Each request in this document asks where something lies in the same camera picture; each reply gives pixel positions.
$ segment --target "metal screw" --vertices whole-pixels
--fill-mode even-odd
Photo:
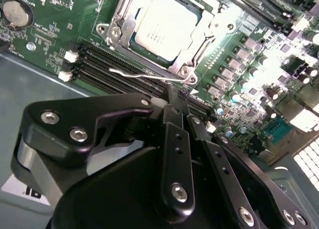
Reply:
[[[70,137],[77,142],[84,142],[88,138],[88,134],[81,128],[74,128],[70,131]]]
[[[296,218],[301,222],[302,225],[307,225],[306,220],[303,218],[303,216],[301,216],[299,213],[295,213]]]
[[[146,100],[141,100],[141,102],[145,106],[149,106],[150,105],[150,103],[148,101],[146,101]]]
[[[103,34],[105,32],[104,26],[98,26],[98,31]]]
[[[283,214],[285,216],[286,221],[288,221],[291,225],[296,224],[296,222],[293,219],[293,217],[286,210],[283,210]]]
[[[196,124],[200,124],[200,120],[198,118],[193,118],[193,120],[195,121]]]
[[[36,45],[33,42],[28,42],[25,46],[29,51],[35,51]]]
[[[112,35],[115,36],[115,37],[118,37],[118,36],[119,36],[119,33],[118,33],[116,30],[113,30],[113,31],[112,31]]]
[[[250,227],[254,226],[255,220],[254,220],[253,216],[251,215],[251,213],[246,208],[241,207],[239,209],[239,214],[240,214],[240,217],[244,220],[244,222],[248,226],[250,226]]]
[[[240,132],[241,134],[245,134],[245,133],[247,133],[247,128],[246,128],[246,127],[241,127],[241,128],[239,129],[239,132]]]
[[[187,66],[183,66],[183,67],[181,68],[180,74],[181,74],[182,76],[188,76],[188,75],[189,75],[189,68],[188,68]]]
[[[56,124],[60,121],[60,117],[56,113],[46,111],[41,114],[41,120],[47,124]]]
[[[228,144],[228,140],[225,138],[225,137],[223,137],[223,136],[221,136],[221,141],[223,141],[225,144]]]
[[[173,196],[181,203],[186,202],[187,200],[187,192],[186,190],[180,185],[173,185],[171,188],[171,193]]]

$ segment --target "gray panel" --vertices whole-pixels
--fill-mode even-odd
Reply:
[[[267,174],[276,184],[283,185],[287,189],[287,196],[312,219],[313,228],[319,228],[319,192],[294,158],[290,154],[286,154],[272,167],[285,167],[288,169],[288,171],[275,170]]]
[[[10,56],[0,55],[0,187],[12,174],[10,161],[22,117],[30,103],[45,100],[70,99],[90,95],[52,74]],[[0,222],[2,229],[44,229],[52,209],[0,191]]]

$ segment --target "capacitor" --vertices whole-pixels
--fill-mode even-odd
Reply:
[[[307,36],[307,40],[313,42],[316,45],[319,45],[319,33],[310,32]]]
[[[231,127],[225,127],[224,128],[224,133],[225,133],[225,135],[226,135],[226,137],[231,137],[231,136],[233,136],[233,130],[231,129]]]
[[[258,77],[261,75],[261,70],[259,70],[258,68],[256,67],[253,67],[249,70],[249,74],[252,76],[252,77]]]
[[[241,100],[240,95],[236,91],[230,92],[229,97],[234,103],[239,102]]]
[[[270,118],[276,118],[276,112],[269,105],[265,105],[265,111]]]
[[[306,68],[306,70],[304,71],[307,75],[311,76],[311,77],[315,77],[318,74],[318,70],[312,68],[312,67],[308,67]]]
[[[239,82],[239,85],[241,86],[241,88],[244,90],[244,91],[247,91],[247,90],[250,90],[251,89],[251,85],[250,83],[246,80],[246,79],[243,79]]]
[[[216,113],[218,115],[222,115],[224,113],[224,109],[223,109],[223,106],[221,104],[217,104],[215,106],[215,110],[216,110]]]
[[[280,63],[276,59],[270,59],[266,56],[262,56],[258,59],[259,64],[265,68],[279,68]]]
[[[303,74],[299,75],[297,77],[297,79],[300,80],[304,84],[308,84],[310,81],[310,78],[307,75],[303,75]]]
[[[266,89],[266,94],[274,101],[278,99],[278,94],[271,88]]]
[[[3,4],[2,10],[5,20],[13,29],[20,30],[33,25],[33,11],[24,1],[8,0]]]

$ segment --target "printed label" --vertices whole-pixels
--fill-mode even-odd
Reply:
[[[13,174],[2,186],[1,190],[6,193],[11,193],[16,196],[50,206],[50,203],[45,196],[30,188],[28,185],[25,185],[23,182],[20,182]]]

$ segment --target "cpu socket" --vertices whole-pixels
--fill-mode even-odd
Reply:
[[[196,84],[195,69],[214,40],[214,6],[195,0],[119,0],[110,24],[96,30],[110,46],[152,72]]]

